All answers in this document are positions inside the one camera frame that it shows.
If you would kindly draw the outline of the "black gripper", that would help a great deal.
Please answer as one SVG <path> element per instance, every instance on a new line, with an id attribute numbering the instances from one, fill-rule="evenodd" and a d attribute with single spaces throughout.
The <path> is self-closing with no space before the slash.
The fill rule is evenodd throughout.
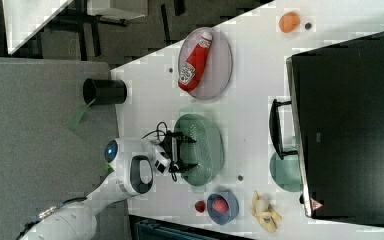
<path id="1" fill-rule="evenodd" d="M 182 143 L 195 143 L 196 140 L 192 137 L 180 132 L 179 133 L 179 141 Z M 168 155 L 170 159 L 169 172 L 175 173 L 178 172 L 178 147 L 177 147 L 177 138 L 173 132 L 168 130 L 165 133 L 164 140 L 162 142 L 162 147 L 165 153 Z M 179 172 L 184 173 L 187 172 L 197 166 L 196 163 L 181 163 L 179 165 Z"/>

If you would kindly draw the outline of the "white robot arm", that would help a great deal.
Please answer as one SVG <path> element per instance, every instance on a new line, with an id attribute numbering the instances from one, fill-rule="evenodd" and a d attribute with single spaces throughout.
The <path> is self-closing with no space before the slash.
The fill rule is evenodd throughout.
<path id="1" fill-rule="evenodd" d="M 167 131 L 153 139 L 144 136 L 117 138 L 104 151 L 112 172 L 85 197 L 66 200 L 40 213 L 25 225 L 16 240 L 91 240 L 97 230 L 96 217 L 107 206 L 145 194 L 153 186 L 153 175 L 170 167 L 186 170 L 180 163 L 180 146 L 196 139 Z"/>

